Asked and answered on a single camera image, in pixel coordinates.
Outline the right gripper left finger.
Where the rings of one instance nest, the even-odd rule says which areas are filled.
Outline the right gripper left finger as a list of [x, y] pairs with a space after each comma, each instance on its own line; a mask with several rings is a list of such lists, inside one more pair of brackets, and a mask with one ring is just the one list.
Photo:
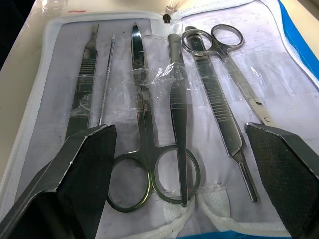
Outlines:
[[108, 195], [116, 139], [114, 125], [69, 137], [1, 221], [1, 238], [93, 239]]

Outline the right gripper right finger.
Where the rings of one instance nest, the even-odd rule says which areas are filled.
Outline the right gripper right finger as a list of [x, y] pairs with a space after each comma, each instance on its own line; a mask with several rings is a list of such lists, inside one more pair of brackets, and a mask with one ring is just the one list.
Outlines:
[[294, 239], [319, 237], [319, 156], [296, 134], [257, 123], [245, 132], [262, 184]]

